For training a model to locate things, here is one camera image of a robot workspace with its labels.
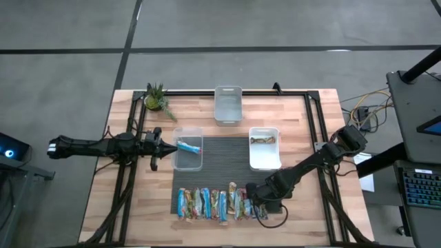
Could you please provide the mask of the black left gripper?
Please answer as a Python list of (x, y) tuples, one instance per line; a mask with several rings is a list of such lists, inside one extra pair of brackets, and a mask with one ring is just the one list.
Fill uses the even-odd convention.
[[(162, 129), (160, 127), (155, 127), (153, 130), (149, 130), (145, 134), (145, 147), (147, 147), (147, 150), (149, 151), (148, 154), (151, 156), (150, 167), (152, 171), (158, 169), (156, 156), (158, 154), (161, 133)], [(161, 147), (163, 148), (161, 151), (162, 156), (167, 156), (177, 151), (177, 146), (166, 143), (163, 140), (161, 140)]]

